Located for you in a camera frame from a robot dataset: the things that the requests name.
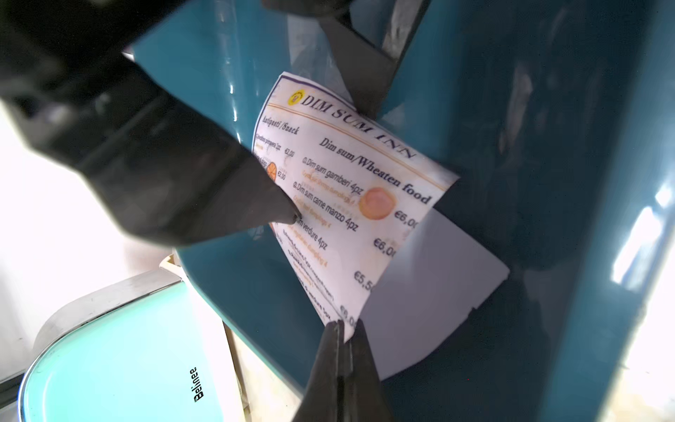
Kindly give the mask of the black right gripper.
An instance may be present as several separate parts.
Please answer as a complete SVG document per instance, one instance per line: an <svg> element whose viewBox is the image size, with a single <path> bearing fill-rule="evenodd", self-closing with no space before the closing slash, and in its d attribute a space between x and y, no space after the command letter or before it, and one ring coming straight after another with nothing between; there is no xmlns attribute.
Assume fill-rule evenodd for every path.
<svg viewBox="0 0 675 422"><path fill-rule="evenodd" d="M301 213L258 158L124 48L174 1L4 1L1 98L38 153L81 174L114 221L187 246Z"/></svg>

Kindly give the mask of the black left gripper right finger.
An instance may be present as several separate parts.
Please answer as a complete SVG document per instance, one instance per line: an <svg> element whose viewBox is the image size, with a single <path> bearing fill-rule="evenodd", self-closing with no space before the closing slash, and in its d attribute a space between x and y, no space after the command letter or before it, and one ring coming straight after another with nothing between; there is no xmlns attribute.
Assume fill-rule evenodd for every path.
<svg viewBox="0 0 675 422"><path fill-rule="evenodd" d="M339 420L392 421L382 388L365 325L359 320L340 350Z"/></svg>

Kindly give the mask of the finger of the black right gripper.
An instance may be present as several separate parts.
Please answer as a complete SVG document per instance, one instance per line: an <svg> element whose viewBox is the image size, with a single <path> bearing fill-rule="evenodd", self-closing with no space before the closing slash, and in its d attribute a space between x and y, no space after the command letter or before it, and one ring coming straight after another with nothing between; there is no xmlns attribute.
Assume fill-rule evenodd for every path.
<svg viewBox="0 0 675 422"><path fill-rule="evenodd" d="M361 114L377 117L429 5L428 1L396 1L381 46L353 28L346 9L318 19L335 65Z"/></svg>

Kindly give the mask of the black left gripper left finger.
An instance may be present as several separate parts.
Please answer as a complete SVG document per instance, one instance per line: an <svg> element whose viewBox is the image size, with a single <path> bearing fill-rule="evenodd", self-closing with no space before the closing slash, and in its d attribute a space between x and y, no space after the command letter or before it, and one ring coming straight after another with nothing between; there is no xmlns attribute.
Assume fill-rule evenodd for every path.
<svg viewBox="0 0 675 422"><path fill-rule="evenodd" d="M343 420L343 322L325 326L309 383L293 422Z"/></svg>

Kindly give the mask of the new dim sum menu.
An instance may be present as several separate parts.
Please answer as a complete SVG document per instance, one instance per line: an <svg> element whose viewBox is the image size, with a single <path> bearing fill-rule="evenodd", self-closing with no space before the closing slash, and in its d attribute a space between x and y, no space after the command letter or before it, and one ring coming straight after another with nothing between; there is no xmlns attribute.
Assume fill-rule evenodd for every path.
<svg viewBox="0 0 675 422"><path fill-rule="evenodd" d="M272 230L324 323L363 324L381 379L421 362L508 277L435 209L457 177L329 89L279 76L254 155L300 211Z"/></svg>

